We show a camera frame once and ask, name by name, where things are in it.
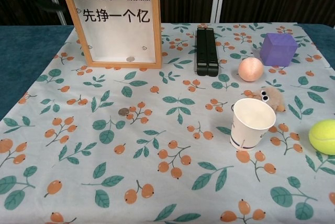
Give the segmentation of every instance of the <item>floral tablecloth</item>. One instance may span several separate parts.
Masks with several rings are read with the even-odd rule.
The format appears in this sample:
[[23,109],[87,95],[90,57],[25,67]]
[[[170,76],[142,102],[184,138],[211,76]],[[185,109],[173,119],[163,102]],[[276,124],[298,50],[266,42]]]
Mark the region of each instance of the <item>floral tablecloth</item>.
[[[217,77],[194,72],[199,26],[214,28]],[[335,155],[317,152],[308,131],[335,118],[335,72],[305,32],[162,27],[161,70],[87,67],[70,34],[0,122],[0,222],[334,223]],[[299,48],[288,67],[245,82],[238,65],[259,58],[267,32],[291,33]],[[282,92],[286,112],[237,152],[230,107],[264,86]]]

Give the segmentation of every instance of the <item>tennis ball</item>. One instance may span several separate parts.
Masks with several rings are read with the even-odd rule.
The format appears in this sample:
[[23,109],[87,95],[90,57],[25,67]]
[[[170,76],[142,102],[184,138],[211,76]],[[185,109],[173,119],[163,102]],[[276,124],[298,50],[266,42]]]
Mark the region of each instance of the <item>tennis ball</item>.
[[324,154],[335,155],[335,120],[317,122],[309,131],[311,145]]

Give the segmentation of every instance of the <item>purple foam block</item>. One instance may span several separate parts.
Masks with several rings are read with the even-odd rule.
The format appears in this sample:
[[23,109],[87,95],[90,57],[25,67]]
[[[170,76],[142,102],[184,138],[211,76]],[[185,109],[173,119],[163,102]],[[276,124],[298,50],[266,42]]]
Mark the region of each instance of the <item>purple foam block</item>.
[[288,66],[297,48],[290,34],[267,33],[260,55],[266,66]]

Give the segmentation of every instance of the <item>white paper cup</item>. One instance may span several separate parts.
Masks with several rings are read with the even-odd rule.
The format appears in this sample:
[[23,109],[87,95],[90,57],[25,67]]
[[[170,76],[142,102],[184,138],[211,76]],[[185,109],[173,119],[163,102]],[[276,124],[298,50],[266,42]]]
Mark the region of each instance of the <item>white paper cup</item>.
[[243,98],[231,106],[234,117],[230,143],[238,150],[250,151],[276,122],[276,114],[265,102]]

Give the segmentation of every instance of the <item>silver coin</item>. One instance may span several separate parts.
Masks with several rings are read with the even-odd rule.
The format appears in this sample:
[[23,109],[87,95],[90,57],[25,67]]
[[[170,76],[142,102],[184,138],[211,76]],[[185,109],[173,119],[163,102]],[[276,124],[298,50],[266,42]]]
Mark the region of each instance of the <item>silver coin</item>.
[[128,108],[122,108],[119,110],[119,115],[120,116],[126,116],[129,114],[129,109]]

